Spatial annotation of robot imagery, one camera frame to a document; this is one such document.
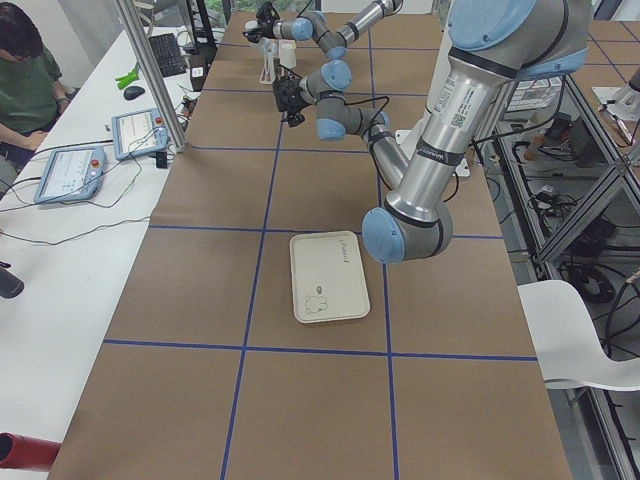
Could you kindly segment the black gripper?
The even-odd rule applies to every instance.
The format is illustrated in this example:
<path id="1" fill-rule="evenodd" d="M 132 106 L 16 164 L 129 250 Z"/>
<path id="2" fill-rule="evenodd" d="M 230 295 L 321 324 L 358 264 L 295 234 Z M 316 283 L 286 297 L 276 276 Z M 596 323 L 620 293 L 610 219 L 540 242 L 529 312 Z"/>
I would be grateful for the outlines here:
<path id="1" fill-rule="evenodd" d="M 276 79 L 272 85 L 277 110 L 288 114 L 288 126 L 304 123 L 305 117 L 299 113 L 310 105 L 302 96 L 301 80 L 301 77 L 287 74 Z"/>
<path id="2" fill-rule="evenodd" d="M 256 12 L 256 20 L 245 23 L 244 37 L 250 43 L 258 43 L 262 38 L 280 39 L 281 17 L 272 2 L 263 2 Z"/>

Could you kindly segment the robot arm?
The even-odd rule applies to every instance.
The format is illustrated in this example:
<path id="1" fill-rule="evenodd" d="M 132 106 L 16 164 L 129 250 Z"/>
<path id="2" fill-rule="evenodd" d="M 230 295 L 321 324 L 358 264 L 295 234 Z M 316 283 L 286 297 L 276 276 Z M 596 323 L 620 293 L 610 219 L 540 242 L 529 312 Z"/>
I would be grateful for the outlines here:
<path id="1" fill-rule="evenodd" d="M 368 147 L 389 190 L 383 205 L 365 215 L 362 235 L 368 253 L 382 263 L 429 258 L 448 246 L 453 224 L 443 192 L 492 99 L 505 84 L 578 70 L 593 17 L 587 1 L 454 2 L 442 47 L 450 70 L 413 149 L 404 152 L 383 112 L 352 106 L 344 97 L 351 82 L 347 47 L 399 9 L 397 1 L 374 1 L 336 31 L 318 12 L 290 21 L 271 17 L 260 26 L 266 38 L 312 40 L 327 55 L 318 71 L 277 81 L 277 105 L 292 125 L 314 106 L 319 138 L 355 135 Z"/>
<path id="2" fill-rule="evenodd" d="M 323 12 L 314 10 L 300 13 L 295 19 L 283 19 L 270 1 L 264 2 L 256 13 L 256 24 L 246 26 L 243 36 L 251 43 L 263 39 L 313 40 L 330 60 L 344 57 L 347 48 L 368 32 L 376 23 L 398 13 L 402 1 L 372 1 L 339 28 L 329 28 Z"/>

